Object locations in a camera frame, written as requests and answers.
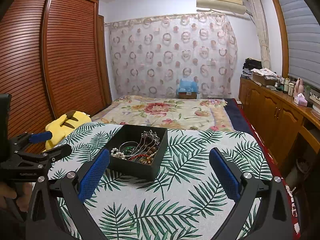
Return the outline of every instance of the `curtain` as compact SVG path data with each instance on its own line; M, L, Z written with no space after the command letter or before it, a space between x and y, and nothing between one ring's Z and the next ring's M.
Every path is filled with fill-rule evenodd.
M262 5L260 0L248 0L253 14L254 23L257 27L258 38L261 49L262 67L271 69L269 41L266 26L266 19L264 17Z
M231 96L237 43L225 15L168 15L109 28L119 97L175 98L180 79L195 81L204 95Z

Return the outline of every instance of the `gray roller blind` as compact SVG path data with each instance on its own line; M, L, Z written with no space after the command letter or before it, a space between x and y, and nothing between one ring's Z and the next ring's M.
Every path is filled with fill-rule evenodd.
M289 76L320 89L320 25L304 0L279 0L289 46Z

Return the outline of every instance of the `storage box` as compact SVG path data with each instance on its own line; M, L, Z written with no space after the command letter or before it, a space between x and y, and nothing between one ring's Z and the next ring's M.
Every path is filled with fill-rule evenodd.
M264 76L260 76L256 73L253 73L252 80L259 82L262 86L274 86L276 81L271 79L265 79Z
M139 143L141 134L144 131L148 132L150 130L156 132L157 136L160 138L160 145L151 165L110 156L108 168L137 178L149 181L154 180L158 174L164 153L168 147L168 130L166 128L125 124L111 140L106 143L105 148L110 152L113 148L119 148L121 144L128 141Z
M179 99L197 99L196 92L179 92Z

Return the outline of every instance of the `wall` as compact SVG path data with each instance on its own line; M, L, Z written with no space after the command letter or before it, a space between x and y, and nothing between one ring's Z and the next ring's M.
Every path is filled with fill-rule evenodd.
M282 44L281 34L275 6L272 0L261 0L262 8L266 18L271 70L282 74Z
M100 2L99 14L105 17L105 22L135 19L156 15L196 13L196 0L115 0L109 3ZM248 14L229 16L229 21L236 35L238 44L238 59L236 69L231 80L231 92L238 97L240 75L244 60L248 57L261 60L260 45L254 23ZM116 88L112 78L111 58L108 51L108 29L105 28L106 54L108 74L112 99L116 99Z

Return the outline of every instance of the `black box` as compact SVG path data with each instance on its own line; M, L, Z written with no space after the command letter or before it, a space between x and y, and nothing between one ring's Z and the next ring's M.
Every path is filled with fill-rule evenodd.
M111 152L113 148L119 148L121 144L128 141L135 141L139 143L141 134L144 131L148 132L150 130L152 130L152 132L156 132L157 136L160 138L160 145L151 165L110 156L110 164L108 168L137 178L149 181L154 180L158 174L164 153L168 147L167 128L125 124L104 147Z

